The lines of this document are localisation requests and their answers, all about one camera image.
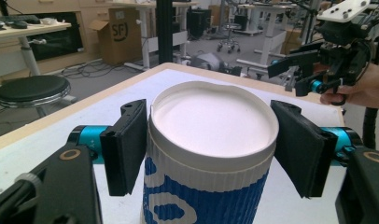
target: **white table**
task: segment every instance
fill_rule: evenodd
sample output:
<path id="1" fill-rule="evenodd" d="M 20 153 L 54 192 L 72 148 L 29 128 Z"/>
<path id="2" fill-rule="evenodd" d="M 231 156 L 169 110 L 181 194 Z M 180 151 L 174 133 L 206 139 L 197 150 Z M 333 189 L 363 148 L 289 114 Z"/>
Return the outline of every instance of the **white table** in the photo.
<path id="1" fill-rule="evenodd" d="M 318 95 L 311 93 L 304 98 L 295 98 L 292 92 L 286 92 L 278 85 L 164 63 L 1 136 L 0 193 L 13 183 L 16 176 L 30 171 L 63 146 L 68 134 L 78 125 L 112 125 L 120 117 L 121 105 L 143 98 L 147 99 L 149 112 L 152 100 L 160 92 L 175 84 L 192 80 L 236 85 L 253 92 L 268 104 L 275 99 L 298 105 L 302 108 L 302 114 L 319 126 L 343 125 L 340 108 L 314 103 L 318 102 Z M 125 197 L 108 196 L 104 166 L 95 165 L 94 170 L 104 222 L 139 223 L 144 169 L 140 171 L 133 194 Z M 254 223 L 338 223 L 334 202 L 344 171 L 342 167 L 330 168 L 322 198 L 301 199 L 282 167 L 274 159 Z"/>
<path id="2" fill-rule="evenodd" d="M 149 53 L 158 50 L 158 37 L 149 37 L 147 32 L 147 12 L 150 9 L 155 9 L 157 7 L 156 2 L 145 2 L 145 3 L 113 3 L 113 5 L 120 7 L 135 7 L 140 13 L 140 27 L 141 27 L 141 43 L 142 43 L 142 57 L 143 66 L 139 66 L 133 63 L 126 63 L 125 65 L 132 68 L 146 71 L 150 68 L 149 66 Z M 174 2 L 173 7 L 178 8 L 178 19 L 180 22 L 180 32 L 173 34 L 173 46 L 180 45 L 181 56 L 187 55 L 187 11 L 189 7 L 198 5 L 197 2 Z"/>
<path id="3" fill-rule="evenodd" d="M 280 52 L 280 49 L 282 47 L 283 42 L 285 41 L 286 38 L 286 25 L 288 23 L 288 18 L 284 14 L 287 8 L 294 8 L 296 5 L 266 5 L 266 4 L 261 4 L 261 3 L 254 3 L 253 5 L 239 5 L 240 8 L 248 8 L 251 10 L 257 10 L 257 11 L 263 11 L 264 13 L 270 13 L 269 17 L 269 22 L 268 26 L 266 28 L 265 33 L 265 40 L 263 44 L 262 50 L 255 49 L 254 52 L 260 53 L 260 62 L 259 63 L 254 63 L 249 60 L 242 60 L 238 59 L 238 63 L 245 63 L 250 66 L 256 66 L 260 68 L 261 70 L 266 70 L 268 67 L 268 57 L 273 54 L 274 52 Z M 281 23 L 281 29 L 284 30 L 285 32 L 282 32 L 279 35 L 274 36 L 274 26 L 275 26 L 275 21 L 277 18 L 278 14 L 283 13 L 283 20 Z M 275 53 L 275 56 L 284 56 L 279 53 Z"/>

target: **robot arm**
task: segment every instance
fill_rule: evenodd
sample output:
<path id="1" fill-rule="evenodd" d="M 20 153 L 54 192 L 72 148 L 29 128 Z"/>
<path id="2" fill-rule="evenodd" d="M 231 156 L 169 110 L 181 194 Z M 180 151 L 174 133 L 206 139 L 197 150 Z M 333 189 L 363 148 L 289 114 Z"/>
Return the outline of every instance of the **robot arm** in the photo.
<path id="1" fill-rule="evenodd" d="M 272 101 L 279 120 L 274 156 L 301 197 L 320 197 L 331 160 L 347 166 L 335 202 L 339 222 L 379 223 L 379 151 L 348 128 L 319 128 L 295 105 Z M 302 141 L 293 136 L 300 136 Z"/>
<path id="2" fill-rule="evenodd" d="M 104 161 L 109 194 L 124 196 L 146 144 L 146 100 L 124 105 L 113 126 L 76 127 L 65 146 L 0 194 L 0 223 L 103 223 L 92 161 Z"/>
<path id="3" fill-rule="evenodd" d="M 297 96 L 356 84 L 368 64 L 379 60 L 379 42 L 374 52 L 373 39 L 369 37 L 371 28 L 379 24 L 379 15 L 371 14 L 353 22 L 369 3 L 369 0 L 346 0 L 321 12 L 317 18 L 325 22 L 317 30 L 324 41 L 292 50 L 284 59 L 268 66 L 269 77 L 287 71 L 290 66 L 298 66 L 294 74 Z M 314 73 L 313 67 L 317 63 L 326 65 L 328 69 Z"/>

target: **stool seat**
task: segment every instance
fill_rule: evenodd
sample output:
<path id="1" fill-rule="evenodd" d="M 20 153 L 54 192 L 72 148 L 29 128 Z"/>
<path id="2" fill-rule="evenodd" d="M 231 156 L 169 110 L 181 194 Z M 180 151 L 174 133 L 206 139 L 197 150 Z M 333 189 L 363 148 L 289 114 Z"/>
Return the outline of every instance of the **stool seat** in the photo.
<path id="1" fill-rule="evenodd" d="M 57 102 L 69 92 L 70 83 L 64 77 L 24 77 L 0 87 L 0 105 L 11 108 L 41 106 Z"/>

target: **blue and white cup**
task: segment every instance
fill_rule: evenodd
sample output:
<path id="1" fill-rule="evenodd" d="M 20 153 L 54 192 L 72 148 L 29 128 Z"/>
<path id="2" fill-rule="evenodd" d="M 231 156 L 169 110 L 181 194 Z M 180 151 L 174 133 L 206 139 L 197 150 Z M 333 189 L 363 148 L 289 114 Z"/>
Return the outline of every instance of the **blue and white cup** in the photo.
<path id="1" fill-rule="evenodd" d="M 178 84 L 154 100 L 143 223 L 252 223 L 274 156 L 278 121 L 234 86 Z"/>

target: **cup lid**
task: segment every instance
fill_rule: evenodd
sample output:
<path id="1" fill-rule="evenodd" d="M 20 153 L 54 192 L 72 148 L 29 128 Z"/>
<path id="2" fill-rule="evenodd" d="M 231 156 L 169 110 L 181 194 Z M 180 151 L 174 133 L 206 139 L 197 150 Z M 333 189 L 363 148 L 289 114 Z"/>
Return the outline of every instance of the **cup lid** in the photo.
<path id="1" fill-rule="evenodd" d="M 202 81 L 178 84 L 158 95 L 149 127 L 159 148 L 175 160 L 225 172 L 265 160 L 278 133 L 273 110 L 259 97 Z"/>

